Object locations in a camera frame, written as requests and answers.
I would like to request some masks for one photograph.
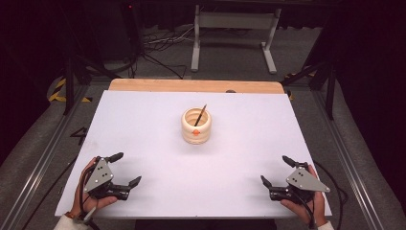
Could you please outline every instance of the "aluminum rail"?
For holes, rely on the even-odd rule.
[[[325,111],[325,100],[320,91],[313,91],[313,97],[316,101],[316,104],[319,110],[323,113],[324,120],[327,124],[327,128],[332,134],[334,142],[338,149],[338,156],[340,158],[341,164],[346,172],[347,178],[350,181],[350,185],[354,191],[354,194],[359,202],[362,212],[364,213],[365,219],[370,226],[370,229],[381,230],[384,229],[379,216],[377,215],[375,209],[373,208],[370,196],[368,195],[366,186],[362,181],[360,175],[358,174],[354,164],[352,163],[352,159],[350,157],[350,153],[344,144],[344,140],[342,139],[337,125],[335,125],[334,121],[331,121]]]
[[[62,119],[59,121],[59,124],[56,127],[56,131],[54,132],[50,142],[48,143],[47,147],[43,151],[41,157],[38,160],[33,172],[29,176],[29,179],[26,182],[23,190],[21,191],[18,199],[15,201],[14,205],[12,206],[6,220],[4,221],[3,225],[0,229],[2,230],[12,230],[15,229],[18,222],[21,220],[24,212],[26,211],[36,189],[39,186],[39,183],[42,180],[45,172],[48,169],[56,151],[56,147],[59,144],[61,136],[65,131],[65,128],[68,126],[69,122],[71,121],[73,115],[75,114],[75,110],[77,109],[79,102],[84,97],[88,86],[81,85],[78,88],[78,91],[75,95],[75,103],[71,108],[70,112],[63,116]]]

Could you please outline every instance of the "gray floor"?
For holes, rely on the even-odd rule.
[[[259,49],[259,43],[266,38],[266,32],[261,31],[250,31],[245,35],[224,31],[204,33],[197,73],[189,70],[192,59],[191,41],[186,40],[166,51],[153,52],[150,55],[166,65],[186,65],[188,70],[185,79],[280,81],[285,74],[301,69],[319,32],[320,29],[277,30],[271,47],[278,69],[277,75],[269,75]],[[183,67],[173,69],[180,74],[183,72]],[[128,77],[127,72],[120,75]],[[176,77],[169,70],[140,58],[135,78]],[[350,115],[339,85],[336,86],[333,107],[335,119],[332,122],[326,119],[326,114],[320,106],[325,90],[311,92],[305,87],[306,81],[307,79],[299,80],[289,87],[294,96],[291,102],[313,159],[326,167],[350,196],[344,205],[342,229],[406,229],[406,219],[400,204],[376,167]],[[109,81],[104,77],[93,80],[91,85],[85,88],[85,96],[92,97],[94,101],[79,103],[69,116],[62,116],[64,103],[52,102],[14,148],[0,168],[0,174],[3,175],[0,183],[0,223],[10,224],[10,229],[22,228],[57,176],[79,153],[79,138],[70,137],[70,134],[81,127],[90,127],[102,91],[107,89],[108,84]],[[54,87],[55,85],[52,85],[50,91],[53,91]],[[58,133],[60,124],[66,126]],[[50,141],[56,139],[56,134],[60,134],[59,141],[50,145]],[[50,164],[46,165],[44,174],[39,175],[36,183],[28,183],[33,185],[30,189],[33,192],[27,198],[25,195],[20,196],[22,191],[27,191],[27,181],[44,152],[53,157]],[[346,158],[343,159],[343,152],[348,154],[350,162],[346,161]],[[356,169],[355,175],[349,169]],[[327,175],[321,169],[318,169],[318,172],[321,180],[330,188],[334,188]],[[54,217],[54,212],[68,175],[69,171],[57,182],[36,211],[27,229],[53,229],[58,220]],[[25,202],[13,207],[16,200],[23,198],[26,198]],[[327,199],[333,213],[329,219],[336,226],[339,218],[337,192],[333,190],[327,195]],[[133,229],[134,222],[135,220],[96,219],[101,229]],[[298,219],[277,219],[277,224],[279,229],[306,229]]]

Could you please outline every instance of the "wooden table edge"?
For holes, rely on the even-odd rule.
[[[276,81],[115,79],[108,90],[151,92],[226,92],[284,94]]]

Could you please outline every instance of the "table leg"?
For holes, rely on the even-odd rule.
[[[192,72],[197,72],[197,70],[199,69],[199,56],[200,56],[199,15],[200,15],[199,5],[196,5],[194,13],[194,44],[193,44],[192,67],[191,67]]]

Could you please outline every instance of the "pencil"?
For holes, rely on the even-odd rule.
[[[197,118],[197,121],[196,121],[196,123],[194,124],[195,127],[197,127],[197,125],[199,124],[200,119],[202,118],[202,115],[203,115],[203,113],[204,113],[204,110],[206,109],[206,105],[207,105],[207,104],[205,104],[205,105],[203,106],[202,111],[200,112],[199,117]]]

